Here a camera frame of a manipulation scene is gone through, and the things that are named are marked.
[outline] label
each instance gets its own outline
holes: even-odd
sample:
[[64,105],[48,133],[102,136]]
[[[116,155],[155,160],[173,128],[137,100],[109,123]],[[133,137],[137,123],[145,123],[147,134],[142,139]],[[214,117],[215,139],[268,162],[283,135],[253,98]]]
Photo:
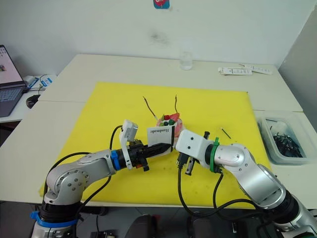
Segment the label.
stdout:
[[[174,141],[174,130],[175,126],[173,125],[149,127],[147,129],[148,146],[152,146],[159,143],[172,144]],[[169,154],[171,150],[172,149],[166,150],[164,153],[156,156]]]

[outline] black wire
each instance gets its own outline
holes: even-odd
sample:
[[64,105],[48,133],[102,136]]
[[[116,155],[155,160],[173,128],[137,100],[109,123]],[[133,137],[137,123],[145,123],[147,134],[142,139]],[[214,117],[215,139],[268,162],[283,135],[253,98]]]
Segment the black wire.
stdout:
[[98,238],[98,235],[99,235],[98,217],[99,217],[99,215],[96,216],[96,227],[97,227],[97,235],[96,235],[96,237],[97,238]]
[[32,226],[32,228],[31,228],[31,230],[30,230],[30,233],[29,233],[29,237],[28,237],[28,238],[32,238],[35,223],[36,223],[36,221],[33,223],[33,226]]
[[41,88],[39,88],[39,93],[38,93],[38,94],[40,94],[40,89],[41,89]]
[[[202,214],[202,213],[195,213],[193,212],[192,210],[189,209],[189,207],[186,205],[184,199],[183,199],[183,195],[182,195],[182,191],[181,191],[181,172],[182,172],[182,168],[178,168],[178,180],[177,180],[177,188],[178,188],[178,196],[179,196],[179,199],[184,207],[184,209],[192,216],[194,217],[209,217],[209,216],[212,216],[214,214],[216,214],[218,211],[220,211],[221,209],[233,204],[233,203],[238,203],[238,202],[247,202],[247,203],[250,203],[250,200],[248,199],[235,199],[235,200],[232,200],[232,201],[229,201],[229,202],[226,202],[224,204],[222,204],[221,206],[219,206],[218,208],[216,208],[213,212],[210,212],[210,213],[205,213],[205,214]],[[250,213],[250,214],[247,214],[247,215],[243,215],[241,217],[239,217],[239,219],[242,219],[242,218],[247,218],[247,217],[252,217],[252,216],[258,216],[258,215],[262,215],[261,212],[254,212],[254,213]]]
[[[221,181],[222,181],[222,178],[223,178],[223,174],[221,173],[221,175],[220,175],[220,177],[219,177],[219,179],[218,179],[218,181],[217,181],[217,183],[216,183],[216,185],[215,185],[215,187],[214,187],[213,193],[212,193],[212,202],[213,202],[213,207],[214,207],[214,208],[217,208],[217,204],[216,204],[216,193],[217,193],[218,187],[219,187],[219,185],[220,185],[220,183],[221,183]],[[253,205],[255,208],[257,208],[256,205],[255,205],[255,203],[254,203],[253,201],[249,200],[249,202],[247,202],[247,203],[250,203],[250,204]],[[225,216],[225,215],[221,214],[220,212],[217,212],[217,215],[218,215],[220,218],[224,219],[224,220],[237,221],[237,220],[241,220],[241,219],[244,219],[244,218],[252,217],[252,216],[254,216],[254,213],[249,213],[249,214],[245,214],[245,215],[238,216],[238,217]]]
[[121,127],[122,127],[122,125],[117,126],[117,127],[113,130],[113,132],[112,132],[111,139],[110,139],[110,145],[109,145],[109,149],[110,149],[110,150],[112,150],[112,142],[113,142],[114,134],[115,134],[115,132],[116,132],[119,128],[121,128]]
[[48,233],[48,238],[50,237],[50,232],[51,232],[51,229],[52,229],[52,228],[50,228],[50,230],[49,230],[49,233]]
[[36,90],[29,90],[29,91],[27,91],[27,93],[28,92],[34,92],[34,91],[45,91],[46,89],[45,88],[39,88],[39,89],[36,89]]
[[[72,153],[69,155],[66,155],[65,157],[61,158],[60,160],[58,160],[50,169],[50,171],[52,171],[52,169],[54,169],[57,165],[59,165],[61,162],[63,162],[64,160],[68,159],[69,157],[75,156],[75,155],[88,155],[90,154],[90,152],[76,152],[76,153]],[[44,192],[43,192],[43,199],[45,194],[48,192],[48,185],[46,183],[46,179],[45,179],[45,184],[44,184]]]
[[[78,208],[76,214],[75,214],[75,219],[79,218],[79,213],[81,212],[81,210],[83,209],[84,206],[86,206],[86,204],[97,194],[99,193],[104,187],[107,186],[107,184],[110,182],[111,180],[111,176],[108,177],[107,181],[104,183],[104,185],[102,185],[100,188],[98,188],[93,194],[91,194],[86,201],[80,205],[80,207]],[[77,231],[76,231],[76,225],[73,225],[73,237],[76,238],[77,237]]]
[[39,81],[40,81],[40,83],[42,83],[42,78],[44,77],[44,76],[46,76],[47,74],[43,74],[40,78],[39,78]]

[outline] green ring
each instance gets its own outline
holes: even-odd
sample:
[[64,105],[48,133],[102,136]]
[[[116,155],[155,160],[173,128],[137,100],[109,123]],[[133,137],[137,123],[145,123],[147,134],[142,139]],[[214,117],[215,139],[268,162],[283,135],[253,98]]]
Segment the green ring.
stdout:
[[211,150],[211,154],[210,154],[210,171],[211,172],[214,172],[214,154],[215,154],[216,149],[219,145],[218,140],[219,140],[219,138],[216,137],[216,139],[214,140],[214,143],[213,143],[213,148]]

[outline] plastic bin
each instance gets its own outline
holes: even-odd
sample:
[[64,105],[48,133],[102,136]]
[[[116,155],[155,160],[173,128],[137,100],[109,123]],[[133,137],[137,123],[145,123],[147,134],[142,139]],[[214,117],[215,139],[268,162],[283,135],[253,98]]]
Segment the plastic bin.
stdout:
[[259,126],[269,156],[277,164],[317,162],[316,145],[293,112],[264,111]]

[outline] computer mouse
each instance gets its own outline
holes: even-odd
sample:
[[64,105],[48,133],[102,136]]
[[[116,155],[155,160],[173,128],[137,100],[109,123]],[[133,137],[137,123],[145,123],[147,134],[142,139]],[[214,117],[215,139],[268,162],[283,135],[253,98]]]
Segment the computer mouse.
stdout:
[[32,108],[34,104],[39,100],[40,95],[33,95],[26,100],[26,105],[28,108]]

